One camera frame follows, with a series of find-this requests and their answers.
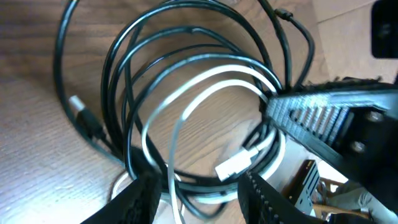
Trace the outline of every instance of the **cable bundle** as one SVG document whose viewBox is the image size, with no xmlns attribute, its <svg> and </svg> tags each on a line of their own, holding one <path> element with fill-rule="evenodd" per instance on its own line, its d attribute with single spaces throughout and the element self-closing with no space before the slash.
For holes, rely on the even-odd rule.
<svg viewBox="0 0 398 224">
<path fill-rule="evenodd" d="M 78 4 L 78 1 L 69 1 L 63 13 L 60 28 L 57 34 L 57 40 L 55 43 L 55 53 L 53 59 L 53 75 L 55 80 L 55 86 L 58 98 L 63 106 L 63 109 L 65 110 L 69 120 L 72 122 L 76 130 L 95 149 L 97 149 L 99 152 L 102 152 L 103 154 L 106 154 L 108 157 L 119 160 L 125 164 L 126 170 L 133 180 L 139 178 L 140 174 L 147 169 L 153 169 L 154 171 L 162 174 L 163 193 L 169 193 L 171 196 L 170 198 L 174 211 L 174 218 L 176 219 L 177 223 L 184 223 L 183 218 L 177 208 L 177 197 L 182 201 L 187 210 L 193 213 L 198 218 L 214 218 L 225 208 L 227 202 L 237 198 L 236 180 L 240 173 L 246 170 L 251 170 L 252 172 L 260 173 L 263 178 L 267 179 L 275 172 L 276 168 L 279 166 L 284 156 L 285 136 L 283 132 L 276 130 L 276 128 L 272 126 L 267 118 L 263 116 L 262 121 L 243 142 L 241 147 L 242 150 L 239 152 L 239 158 L 245 158 L 247 162 L 245 166 L 242 166 L 238 170 L 233 170 L 232 172 L 228 170 L 228 163 L 222 164 L 222 166 L 220 165 L 220 167 L 216 168 L 216 170 L 220 173 L 224 172 L 224 174 L 226 172 L 226 176 L 224 178 L 221 178 L 220 175 L 219 177 L 204 177 L 189 174 L 181 170 L 174 170 L 174 152 L 176 150 L 178 131 L 181 128 L 183 122 L 189 117 L 190 113 L 211 94 L 228 86 L 243 86 L 250 89 L 259 96 L 261 105 L 260 111 L 264 114 L 267 96 L 276 96 L 282 91 L 290 91 L 291 89 L 295 91 L 301 86 L 301 83 L 305 79 L 312 62 L 315 48 L 311 35 L 299 22 L 297 22 L 293 18 L 293 15 L 291 13 L 282 9 L 278 9 L 274 12 L 274 10 L 271 8 L 267 1 L 260 0 L 259 2 L 266 11 L 267 15 L 270 17 L 272 24 L 275 28 L 277 37 L 282 45 L 285 59 L 285 87 L 282 87 L 281 82 L 272 71 L 272 63 L 268 56 L 266 47 L 262 43 L 261 38 L 251 27 L 249 22 L 245 20 L 245 18 L 238 12 L 236 12 L 229 6 L 215 0 L 169 0 L 163 2 L 153 9 L 142 13 L 138 18 L 131 21 L 116 37 L 106 56 L 101 82 L 101 108 L 105 126 L 111 141 L 107 139 L 107 135 L 102 130 L 101 126 L 98 125 L 99 122 L 96 120 L 96 118 L 87 109 L 85 109 L 84 106 L 81 106 L 82 104 L 80 102 L 76 100 L 72 101 L 75 102 L 75 104 L 78 103 L 80 105 L 79 108 L 81 108 L 81 113 L 79 113 L 77 118 L 72 113 L 72 110 L 68 105 L 67 97 L 65 95 L 65 90 L 63 87 L 62 54 L 67 26 L 70 22 L 73 11 Z M 219 12 L 227 17 L 232 18 L 234 21 L 239 23 L 253 38 L 261 53 L 262 61 L 257 60 L 250 55 L 247 55 L 239 47 L 234 45 L 223 36 L 217 34 L 215 31 L 198 26 L 171 27 L 168 29 L 160 30 L 152 35 L 148 35 L 147 37 L 138 39 L 140 31 L 145 26 L 145 23 L 152 16 L 155 16 L 165 11 L 180 8 L 207 9 Z M 292 60 L 290 56 L 289 44 L 287 42 L 283 29 L 279 24 L 279 21 L 277 20 L 277 15 L 282 19 L 290 21 L 295 27 L 297 27 L 308 40 L 309 44 L 307 61 L 303 68 L 302 74 L 298 79 L 298 82 L 293 87 L 290 86 L 292 77 Z M 114 59 L 116 53 L 118 52 L 121 43 L 130 32 L 133 33 L 129 41 L 127 50 L 122 58 L 118 62 L 116 62 L 115 69 L 111 71 L 111 67 L 115 63 Z M 130 62 L 134 54 L 136 54 L 143 46 L 164 37 L 170 37 L 183 33 L 206 35 L 216 40 L 220 44 L 197 44 L 174 50 L 153 60 L 151 63 L 148 64 L 148 66 L 146 66 L 146 68 L 138 71 L 133 76 L 131 75 Z M 212 47 L 215 50 L 214 52 L 209 52 L 205 54 L 192 55 L 185 58 L 184 60 L 169 65 L 168 67 L 164 68 L 160 73 L 158 73 L 155 78 L 152 79 L 136 97 L 133 96 L 132 87 L 134 86 L 134 83 L 141 76 L 143 76 L 143 74 L 145 74 L 145 72 L 148 71 L 148 69 L 150 69 L 152 66 L 174 54 L 190 49 L 203 47 Z M 220 53 L 216 51 L 217 49 L 229 49 L 231 53 Z M 142 121 L 138 117 L 138 110 L 144 100 L 154 91 L 157 85 L 165 77 L 167 77 L 176 69 L 190 65 L 192 63 L 205 60 L 220 59 L 229 59 L 235 62 L 244 63 L 245 66 L 236 64 L 222 65 L 197 75 L 196 77 L 192 78 L 190 81 L 182 85 L 180 88 L 175 90 L 171 95 L 166 97 L 166 99 L 150 115 L 146 124 L 142 123 Z M 126 95 L 124 96 L 123 100 L 121 113 L 122 125 L 120 127 L 118 122 L 118 116 L 116 114 L 115 96 L 118 81 L 123 71 L 124 79 L 126 82 Z M 209 87 L 207 90 L 199 94 L 187 106 L 185 111 L 181 114 L 180 119 L 176 122 L 170 147 L 169 165 L 167 166 L 160 153 L 156 149 L 154 143 L 147 135 L 147 131 L 151 122 L 153 122 L 156 116 L 171 102 L 173 102 L 173 100 L 176 100 L 181 94 L 183 94 L 192 86 L 213 75 L 232 71 L 246 73 L 253 76 L 254 85 L 248 82 L 244 82 L 242 80 L 225 80 L 214 84 L 213 86 Z M 141 133 L 142 150 L 132 146 L 131 134 L 134 124 Z M 93 138 L 97 138 L 103 141 L 109 148 L 110 152 L 95 143 L 93 141 Z M 179 175 L 183 179 L 190 179 L 191 181 L 178 181 L 177 183 L 175 183 L 175 174 Z M 212 214 L 206 214 L 197 209 L 191 203 L 191 199 L 194 199 L 200 203 L 220 203 L 220 206 L 218 207 L 216 212 Z"/>
</svg>

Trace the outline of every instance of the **wood grain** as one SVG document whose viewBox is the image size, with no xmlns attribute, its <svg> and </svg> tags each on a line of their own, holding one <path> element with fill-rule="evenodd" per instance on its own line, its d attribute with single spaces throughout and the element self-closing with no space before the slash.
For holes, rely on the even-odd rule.
<svg viewBox="0 0 398 224">
<path fill-rule="evenodd" d="M 326 64 L 331 78 L 383 77 L 393 82 L 397 60 L 376 59 L 371 54 L 371 4 L 319 24 Z"/>
<path fill-rule="evenodd" d="M 122 167 L 96 153 L 77 135 L 67 121 L 55 96 L 52 80 L 52 52 L 58 20 L 65 0 L 3 0 L 0 2 L 0 221 L 1 223 L 79 223 L 100 209 L 109 188 Z M 269 19 L 255 0 L 224 1 L 238 10 L 258 31 L 265 42 L 275 72 L 283 80 L 283 57 Z M 64 79 L 68 95 L 78 95 L 101 117 L 100 80 L 103 60 L 114 37 L 126 23 L 159 1 L 82 1 L 73 16 L 64 56 Z M 309 80 L 329 79 L 317 20 L 311 0 L 271 1 L 275 7 L 286 7 L 303 21 L 317 43 L 315 61 Z M 180 24 L 195 24 L 220 34 L 258 57 L 259 52 L 248 34 L 231 19 L 215 12 L 184 9 L 154 17 L 143 30 L 148 35 L 158 29 Z M 285 27 L 294 59 L 294 78 L 302 68 L 307 45 L 290 24 Z M 200 35 L 179 35 L 144 47 L 133 58 L 133 71 L 162 52 L 193 43 L 211 42 Z M 209 49 L 189 52 L 206 52 Z M 143 86 L 164 66 L 186 57 L 177 55 L 149 71 L 134 86 Z M 140 115 L 149 113 L 171 91 L 189 78 L 229 61 L 205 62 L 182 68 L 155 90 L 147 99 Z M 176 101 L 158 118 L 149 134 L 168 158 L 167 146 L 174 121 L 187 103 L 208 85 L 235 77 L 220 75 L 203 82 Z M 123 91 L 121 80 L 118 99 Z M 216 164 L 236 152 L 245 135 L 259 121 L 258 99 L 240 88 L 220 91 L 202 104 L 188 120 L 180 134 L 176 154 L 177 167 L 196 174 L 214 174 Z M 139 145 L 139 136 L 133 135 Z M 281 190 L 295 173 L 295 166 L 308 154 L 296 147 L 288 149 L 283 166 L 271 178 Z M 170 221 L 170 214 L 165 212 Z M 188 223 L 202 223 L 187 214 Z M 215 222 L 243 223 L 237 202 Z"/>
<path fill-rule="evenodd" d="M 375 1 L 376 0 L 313 0 L 313 6 L 315 8 L 318 22 L 321 22 L 363 7 L 367 4 L 371 4 Z"/>
</svg>

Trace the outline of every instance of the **white cable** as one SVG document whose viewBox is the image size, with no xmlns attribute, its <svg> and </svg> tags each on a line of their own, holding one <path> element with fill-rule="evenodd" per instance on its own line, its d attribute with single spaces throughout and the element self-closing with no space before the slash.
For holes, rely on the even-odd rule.
<svg viewBox="0 0 398 224">
<path fill-rule="evenodd" d="M 267 155 L 267 153 L 272 147 L 272 142 L 275 139 L 276 132 L 277 132 L 276 128 L 272 127 L 271 132 L 264 141 L 250 148 L 249 152 L 253 151 L 253 154 L 256 152 L 257 157 L 249 166 L 248 170 L 251 170 L 252 168 L 256 167 L 258 163 L 260 163 L 262 159 Z"/>
<path fill-rule="evenodd" d="M 181 181 L 181 177 L 178 174 L 174 174 L 174 176 L 178 181 Z M 168 200 L 164 199 L 164 201 L 172 205 L 172 199 L 170 197 L 170 194 L 169 194 L 169 199 Z M 184 203 L 181 202 L 181 215 L 184 216 L 184 213 L 185 213 L 185 205 Z"/>
<path fill-rule="evenodd" d="M 271 160 L 271 162 L 263 169 L 259 175 L 264 179 L 267 180 L 277 168 L 280 166 L 282 162 L 285 152 L 286 152 L 286 136 L 281 131 L 278 130 L 279 133 L 279 149 L 277 151 L 277 155 Z M 211 193 L 211 194 L 201 194 L 198 196 L 194 196 L 193 199 L 199 203 L 205 203 L 209 205 L 220 204 L 225 202 L 230 202 L 238 198 L 238 193 L 236 189 L 234 190 L 227 190 L 224 194 L 220 193 Z"/>
<path fill-rule="evenodd" d="M 162 196 L 160 197 L 160 201 L 163 202 L 163 203 L 167 203 L 170 206 L 172 205 L 172 201 L 170 199 L 169 193 L 166 193 L 166 194 L 162 193 Z M 181 215 L 184 216 L 184 214 L 185 214 L 185 205 L 182 202 L 181 202 L 181 209 L 180 210 L 181 210 Z"/>
<path fill-rule="evenodd" d="M 175 180 L 174 180 L 174 154 L 175 150 L 177 147 L 177 139 L 178 139 L 178 134 L 180 131 L 180 128 L 182 127 L 182 124 L 188 119 L 190 114 L 193 112 L 193 110 L 205 99 L 207 99 L 211 94 L 214 92 L 229 87 L 229 86 L 242 86 L 245 88 L 250 89 L 254 93 L 260 96 L 260 98 L 266 102 L 267 97 L 263 94 L 261 90 L 259 90 L 257 87 L 254 85 L 242 81 L 242 80 L 225 80 L 218 82 L 211 87 L 207 88 L 205 91 L 200 93 L 195 99 L 185 108 L 183 113 L 180 115 L 180 118 L 178 121 L 175 123 L 174 130 L 173 130 L 173 135 L 172 135 L 172 141 L 170 143 L 170 152 L 169 152 L 169 166 L 167 168 L 167 177 L 169 181 L 169 192 L 170 192 L 170 199 L 172 201 L 172 210 L 173 210 L 173 216 L 176 224 L 185 224 L 185 221 L 180 213 L 180 210 L 178 209 L 178 204 L 177 204 L 177 195 L 175 193 Z"/>
<path fill-rule="evenodd" d="M 118 189 L 120 185 L 123 183 L 124 180 L 126 180 L 129 177 L 129 173 L 127 171 L 124 171 L 119 175 L 119 177 L 114 181 L 114 184 L 112 186 L 111 190 L 111 196 L 110 196 L 110 201 L 113 200 L 117 195 L 118 195 Z"/>
<path fill-rule="evenodd" d="M 202 72 L 201 74 L 195 76 L 194 78 L 192 78 L 191 80 L 186 82 L 184 85 L 182 85 L 180 88 L 175 90 L 168 97 L 166 97 L 166 99 L 163 102 L 161 102 L 161 104 L 158 107 L 156 107 L 156 109 L 149 116 L 146 124 L 144 125 L 144 127 L 142 129 L 141 144 L 142 144 L 142 150 L 144 151 L 144 155 L 150 165 L 155 167 L 157 170 L 160 170 L 158 164 L 150 155 L 148 147 L 147 147 L 146 137 L 147 137 L 149 126 L 152 124 L 152 122 L 156 119 L 156 117 L 160 114 L 160 112 L 162 112 L 169 104 L 171 104 L 171 102 L 173 102 L 180 95 L 182 95 L 184 92 L 189 90 L 192 86 L 196 85 L 197 83 L 199 83 L 209 77 L 212 77 L 213 75 L 221 74 L 223 72 L 242 72 L 242 73 L 246 73 L 248 75 L 252 75 L 252 76 L 256 77 L 258 80 L 260 80 L 260 82 L 265 84 L 265 86 L 268 87 L 268 89 L 270 89 L 270 91 L 273 92 L 273 94 L 276 95 L 276 93 L 277 93 L 275 87 L 272 85 L 272 83 L 270 81 L 268 81 L 268 79 L 266 77 L 264 77 L 264 75 L 262 75 L 261 73 L 257 72 L 256 70 L 254 70 L 252 68 L 249 68 L 249 67 L 246 67 L 243 65 L 233 65 L 233 64 L 221 65 L 221 66 L 218 66 L 215 68 L 211 68 L 205 72 Z"/>
</svg>

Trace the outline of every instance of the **white cable loop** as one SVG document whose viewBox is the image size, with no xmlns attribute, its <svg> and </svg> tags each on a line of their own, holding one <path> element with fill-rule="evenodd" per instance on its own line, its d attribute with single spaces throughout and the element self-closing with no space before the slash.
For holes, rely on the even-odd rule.
<svg viewBox="0 0 398 224">
<path fill-rule="evenodd" d="M 129 177 L 129 173 L 127 171 L 122 172 L 119 174 L 118 178 L 114 181 L 114 184 L 111 189 L 111 196 L 109 197 L 109 202 L 113 200 L 118 195 L 118 189 L 120 185 Z"/>
<path fill-rule="evenodd" d="M 149 129 L 149 126 L 152 124 L 152 122 L 169 104 L 171 104 L 171 102 L 176 100 L 180 95 L 185 93 L 192 86 L 196 85 L 197 83 L 199 83 L 209 77 L 212 77 L 213 75 L 221 74 L 224 72 L 242 72 L 242 73 L 246 73 L 248 75 L 252 75 L 252 76 L 256 77 L 258 80 L 260 80 L 260 82 L 265 84 L 265 86 L 268 87 L 268 89 L 270 89 L 270 91 L 273 94 L 275 94 L 275 95 L 277 94 L 275 87 L 272 85 L 272 83 L 266 77 L 264 77 L 264 75 L 262 75 L 261 73 L 257 72 L 256 70 L 254 70 L 252 68 L 249 68 L 249 67 L 246 67 L 243 65 L 234 65 L 234 64 L 221 65 L 221 66 L 218 66 L 215 68 L 211 68 L 205 72 L 202 72 L 201 74 L 195 76 L 188 82 L 184 83 L 184 85 L 182 85 L 180 88 L 178 88 L 172 94 L 170 94 L 168 97 L 166 97 L 166 99 L 163 102 L 161 102 L 161 104 L 158 107 L 156 107 L 156 109 L 149 116 L 146 124 L 144 125 L 144 127 L 142 129 L 141 144 L 142 144 L 142 150 L 144 152 L 144 155 L 150 165 L 152 165 L 153 167 L 155 167 L 157 170 L 160 171 L 158 164 L 156 163 L 156 161 L 152 158 L 152 156 L 149 153 L 149 150 L 147 147 L 147 141 L 146 141 L 148 129 Z"/>
<path fill-rule="evenodd" d="M 277 155 L 271 160 L 271 162 L 263 169 L 259 175 L 267 180 L 280 166 L 282 162 L 285 152 L 286 152 L 286 136 L 281 131 L 278 130 L 280 144 L 277 151 Z M 199 203 L 205 203 L 210 205 L 216 205 L 220 203 L 230 202 L 238 198 L 238 193 L 236 190 L 228 190 L 225 194 L 220 193 L 211 193 L 211 194 L 202 194 L 198 196 L 194 196 L 193 199 Z"/>
<path fill-rule="evenodd" d="M 214 92 L 229 87 L 229 86 L 242 86 L 245 88 L 250 89 L 254 93 L 260 96 L 260 98 L 266 102 L 267 97 L 263 94 L 261 90 L 259 90 L 257 87 L 254 85 L 242 81 L 242 80 L 225 80 L 218 82 L 211 87 L 207 88 L 205 91 L 200 93 L 195 99 L 185 108 L 183 113 L 180 115 L 180 118 L 178 121 L 175 123 L 174 130 L 173 130 L 173 135 L 172 135 L 172 141 L 170 143 L 170 152 L 169 152 L 169 166 L 167 168 L 167 177 L 169 181 L 169 193 L 170 193 L 170 199 L 172 201 L 172 210 L 173 210 L 173 216 L 175 219 L 175 222 L 177 224 L 185 224 L 185 221 L 180 213 L 180 210 L 178 209 L 178 204 L 177 204 L 177 194 L 175 193 L 175 180 L 174 180 L 174 154 L 175 150 L 177 147 L 177 140 L 178 140 L 178 134 L 179 131 L 182 127 L 182 124 L 188 119 L 190 114 L 193 112 L 193 110 L 205 99 L 207 99 L 210 95 L 212 95 Z"/>
</svg>

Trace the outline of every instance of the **black plastic part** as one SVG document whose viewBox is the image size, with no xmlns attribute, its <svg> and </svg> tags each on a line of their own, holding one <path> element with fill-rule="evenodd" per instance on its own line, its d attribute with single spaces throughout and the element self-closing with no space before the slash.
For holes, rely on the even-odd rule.
<svg viewBox="0 0 398 224">
<path fill-rule="evenodd" d="M 89 109 L 85 108 L 80 111 L 77 114 L 76 122 L 83 127 L 89 138 L 103 139 L 106 137 L 101 123 Z"/>
<path fill-rule="evenodd" d="M 369 118 L 371 112 L 381 119 Z M 390 210 L 398 208 L 398 87 L 346 79 L 269 101 L 267 116 Z"/>
<path fill-rule="evenodd" d="M 275 9 L 275 14 L 286 21 L 289 21 L 290 18 L 293 17 L 293 13 L 289 12 L 286 9 Z"/>
<path fill-rule="evenodd" d="M 150 224 L 155 218 L 161 190 L 159 176 L 146 172 L 82 224 Z"/>
<path fill-rule="evenodd" d="M 372 54 L 398 58 L 398 1 L 382 0 L 372 8 Z"/>
<path fill-rule="evenodd" d="M 238 200 L 247 224 L 322 223 L 297 210 L 258 174 L 239 178 Z"/>
</svg>

